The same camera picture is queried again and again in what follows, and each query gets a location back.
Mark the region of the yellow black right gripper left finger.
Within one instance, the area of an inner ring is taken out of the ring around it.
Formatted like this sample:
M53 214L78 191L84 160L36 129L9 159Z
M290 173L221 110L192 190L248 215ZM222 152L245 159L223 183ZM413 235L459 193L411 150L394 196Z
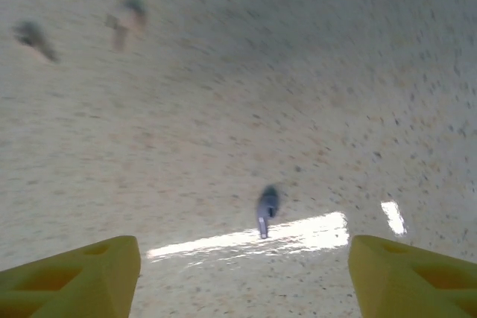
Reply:
M122 235L1 272L2 317L128 317L141 270Z

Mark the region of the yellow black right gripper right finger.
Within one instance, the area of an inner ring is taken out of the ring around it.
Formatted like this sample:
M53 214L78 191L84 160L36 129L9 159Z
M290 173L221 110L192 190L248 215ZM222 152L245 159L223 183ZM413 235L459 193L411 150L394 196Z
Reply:
M476 264L357 235L348 267L363 317L475 317Z

